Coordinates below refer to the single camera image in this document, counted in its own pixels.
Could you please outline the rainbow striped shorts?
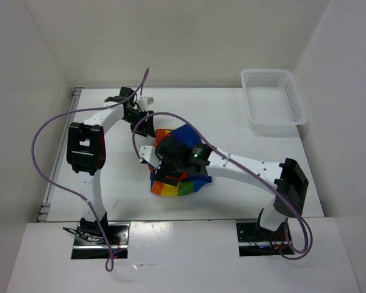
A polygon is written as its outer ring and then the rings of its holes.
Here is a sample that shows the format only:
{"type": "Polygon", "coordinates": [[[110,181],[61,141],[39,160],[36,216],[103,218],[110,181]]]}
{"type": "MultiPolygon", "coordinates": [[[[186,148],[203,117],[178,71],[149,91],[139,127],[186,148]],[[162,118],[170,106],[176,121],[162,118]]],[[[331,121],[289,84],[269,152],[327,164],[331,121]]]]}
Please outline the rainbow striped shorts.
{"type": "Polygon", "coordinates": [[[148,165],[150,191],[162,197],[179,197],[193,194],[212,183],[212,177],[203,165],[188,164],[190,159],[204,157],[192,153],[195,147],[203,146],[201,138],[189,125],[157,129],[154,147],[161,164],[159,168],[148,165]]]}

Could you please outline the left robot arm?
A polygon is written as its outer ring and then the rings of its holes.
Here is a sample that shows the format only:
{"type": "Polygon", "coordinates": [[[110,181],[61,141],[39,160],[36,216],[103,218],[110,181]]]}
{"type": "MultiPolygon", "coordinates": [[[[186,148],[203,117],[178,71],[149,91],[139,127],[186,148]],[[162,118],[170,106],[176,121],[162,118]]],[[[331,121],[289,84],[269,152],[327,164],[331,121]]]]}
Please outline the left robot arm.
{"type": "Polygon", "coordinates": [[[137,98],[136,95],[131,88],[123,87],[119,95],[105,100],[101,110],[83,122],[72,122],[68,129],[66,161],[76,174],[79,193],[85,198],[77,232],[96,244],[104,243],[110,235],[101,195],[101,169],[107,158],[104,134],[123,120],[129,123],[135,134],[156,136],[152,118],[147,118],[137,130],[134,129],[143,117],[152,113],[148,106],[154,102],[152,97],[137,98]]]}

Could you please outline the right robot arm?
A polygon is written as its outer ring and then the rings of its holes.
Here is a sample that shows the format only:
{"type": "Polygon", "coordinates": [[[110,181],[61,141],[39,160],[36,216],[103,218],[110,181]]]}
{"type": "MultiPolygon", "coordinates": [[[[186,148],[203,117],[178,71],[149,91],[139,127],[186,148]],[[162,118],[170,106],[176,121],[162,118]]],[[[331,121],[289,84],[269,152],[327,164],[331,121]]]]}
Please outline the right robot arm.
{"type": "Polygon", "coordinates": [[[255,226],[256,235],[262,240],[271,239],[288,218],[302,218],[309,181],[294,159],[258,161],[207,143],[188,146],[173,136],[164,137],[143,158],[169,181],[183,174],[204,175],[232,179],[273,193],[273,199],[262,209],[255,226]]]}

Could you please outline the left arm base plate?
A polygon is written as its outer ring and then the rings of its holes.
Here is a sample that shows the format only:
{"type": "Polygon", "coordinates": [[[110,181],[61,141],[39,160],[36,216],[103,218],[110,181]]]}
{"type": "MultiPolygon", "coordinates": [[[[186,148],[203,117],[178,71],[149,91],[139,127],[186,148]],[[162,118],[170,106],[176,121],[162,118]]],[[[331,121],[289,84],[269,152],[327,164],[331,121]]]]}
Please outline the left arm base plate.
{"type": "MultiPolygon", "coordinates": [[[[109,223],[106,235],[114,259],[127,259],[130,225],[124,222],[109,223]]],[[[74,235],[71,259],[107,259],[109,257],[109,250],[102,236],[80,232],[80,225],[76,229],[64,228],[64,230],[74,235]]]]}

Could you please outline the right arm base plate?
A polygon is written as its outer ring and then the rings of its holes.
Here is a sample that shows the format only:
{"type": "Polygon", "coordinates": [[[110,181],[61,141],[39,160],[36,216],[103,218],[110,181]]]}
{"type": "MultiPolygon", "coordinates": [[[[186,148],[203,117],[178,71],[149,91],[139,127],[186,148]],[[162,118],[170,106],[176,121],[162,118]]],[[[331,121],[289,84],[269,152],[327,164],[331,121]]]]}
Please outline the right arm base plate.
{"type": "Polygon", "coordinates": [[[236,230],[240,257],[279,255],[282,248],[284,255],[295,254],[287,244],[283,223],[269,231],[258,228],[256,222],[237,222],[236,230]]]}

